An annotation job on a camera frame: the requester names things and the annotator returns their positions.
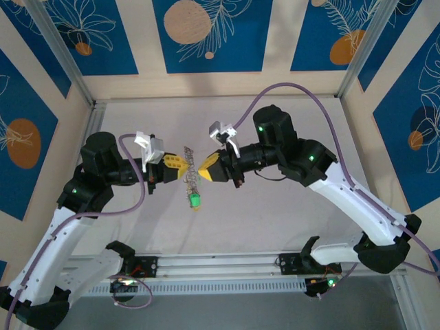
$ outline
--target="black cable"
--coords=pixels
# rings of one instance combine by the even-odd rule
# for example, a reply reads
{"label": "black cable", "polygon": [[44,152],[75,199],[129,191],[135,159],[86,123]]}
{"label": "black cable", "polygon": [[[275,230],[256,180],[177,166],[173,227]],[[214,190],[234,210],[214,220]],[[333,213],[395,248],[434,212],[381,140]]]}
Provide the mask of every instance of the black cable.
{"label": "black cable", "polygon": [[255,175],[257,175],[257,176],[259,176],[259,177],[262,177],[264,180],[267,180],[267,181],[275,181],[275,182],[279,182],[279,181],[283,181],[284,179],[287,179],[287,177],[281,177],[281,178],[279,178],[279,179],[270,179],[269,177],[264,177],[264,176],[262,176],[261,174],[258,174],[256,170],[254,171],[254,173],[255,173]]}

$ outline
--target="white floor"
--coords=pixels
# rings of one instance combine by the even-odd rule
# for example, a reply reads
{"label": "white floor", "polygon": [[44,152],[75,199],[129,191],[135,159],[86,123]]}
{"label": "white floor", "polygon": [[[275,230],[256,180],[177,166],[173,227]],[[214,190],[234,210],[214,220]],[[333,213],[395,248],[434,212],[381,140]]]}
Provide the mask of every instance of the white floor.
{"label": "white floor", "polygon": [[[118,137],[143,131],[164,140],[167,152],[184,155],[184,146],[195,151],[196,167],[218,146],[209,138],[215,121],[235,123],[253,98],[168,98],[115,102],[107,105],[102,131]],[[329,111],[351,174],[366,184],[361,163],[340,101],[321,100]],[[275,104],[291,114],[298,137],[315,139],[334,153],[324,116],[308,98],[267,96],[256,110]],[[239,129],[241,146],[258,142],[252,114]],[[137,144],[129,150],[140,156]],[[267,177],[280,177],[274,166]],[[201,209],[194,212],[186,200],[186,185],[180,181],[159,184],[144,205],[125,217],[101,218],[78,244],[74,254],[96,254],[108,242],[119,240],[139,253],[204,254],[263,252],[300,249],[310,236],[340,237],[360,230],[357,225],[323,197],[292,181],[270,182],[245,176],[236,189],[232,182],[211,183],[202,179]],[[139,198],[139,186],[116,187],[115,197],[104,211],[132,206]]]}

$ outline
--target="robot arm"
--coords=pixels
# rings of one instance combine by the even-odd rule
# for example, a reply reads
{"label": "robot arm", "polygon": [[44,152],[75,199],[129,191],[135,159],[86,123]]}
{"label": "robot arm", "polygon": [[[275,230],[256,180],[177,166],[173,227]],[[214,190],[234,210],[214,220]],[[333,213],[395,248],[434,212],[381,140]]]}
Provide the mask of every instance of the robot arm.
{"label": "robot arm", "polygon": [[[142,158],[135,159],[142,169],[148,193],[157,183],[179,179],[188,163],[174,154],[163,151],[163,142],[154,135],[137,133],[135,142],[142,146]],[[72,304],[102,279],[132,271],[135,251],[120,242],[113,242],[91,261],[80,265],[70,274],[61,275],[83,234],[93,225],[95,217],[81,217],[59,225],[67,218],[83,212],[101,212],[113,197],[111,185],[130,186],[138,177],[127,159],[122,159],[115,137],[99,132],[87,139],[81,148],[82,164],[74,177],[65,184],[58,199],[52,222],[23,271],[0,288],[0,306],[9,310],[12,299],[22,290],[14,308],[17,318],[37,329],[55,329]],[[38,262],[32,270],[34,261]],[[29,270],[31,274],[23,281]]]}
{"label": "robot arm", "polygon": [[[301,183],[339,207],[363,233],[332,242],[311,237],[302,250],[303,264],[311,272],[335,262],[361,262],[370,269],[387,274],[402,263],[409,252],[409,236],[397,225],[417,233],[421,220],[413,214],[404,216],[386,206],[351,177],[350,185],[336,156],[315,140],[297,137],[288,113],[274,105],[254,114],[259,143],[239,149],[225,144],[201,165],[199,174],[214,182],[230,179],[236,188],[245,181],[244,173],[277,165],[288,179]],[[385,208],[390,216],[373,205]]]}

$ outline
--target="gray floor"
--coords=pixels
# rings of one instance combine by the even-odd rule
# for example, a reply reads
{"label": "gray floor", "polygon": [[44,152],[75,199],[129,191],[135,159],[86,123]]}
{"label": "gray floor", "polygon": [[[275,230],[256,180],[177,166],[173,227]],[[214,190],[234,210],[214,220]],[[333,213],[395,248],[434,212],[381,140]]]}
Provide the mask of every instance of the gray floor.
{"label": "gray floor", "polygon": [[81,298],[60,330],[406,329],[388,277],[348,278],[318,301],[304,294],[160,296],[141,310]]}

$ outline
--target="orange circle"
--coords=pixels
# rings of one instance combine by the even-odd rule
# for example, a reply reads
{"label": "orange circle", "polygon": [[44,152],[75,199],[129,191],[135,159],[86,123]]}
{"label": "orange circle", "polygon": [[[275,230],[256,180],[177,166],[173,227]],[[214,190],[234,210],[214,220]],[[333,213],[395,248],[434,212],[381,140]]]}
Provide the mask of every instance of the orange circle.
{"label": "orange circle", "polygon": [[41,151],[40,132],[35,124],[28,119],[16,119],[9,124],[6,136],[9,158],[14,164],[25,170],[34,167]]}
{"label": "orange circle", "polygon": [[330,61],[336,65],[350,64],[364,34],[364,30],[356,30],[339,38],[331,48]]}
{"label": "orange circle", "polygon": [[91,55],[92,53],[91,47],[86,43],[77,43],[75,45],[75,49],[78,53],[80,53],[83,56],[88,56]]}
{"label": "orange circle", "polygon": [[414,151],[417,151],[421,148],[422,144],[424,143],[424,137],[423,135],[418,131],[413,131],[409,138],[408,138],[408,144],[410,145],[410,148]]}
{"label": "orange circle", "polygon": [[205,54],[205,58],[206,58],[207,60],[212,60],[212,59],[214,58],[214,53],[213,53],[213,52],[207,52],[207,53]]}

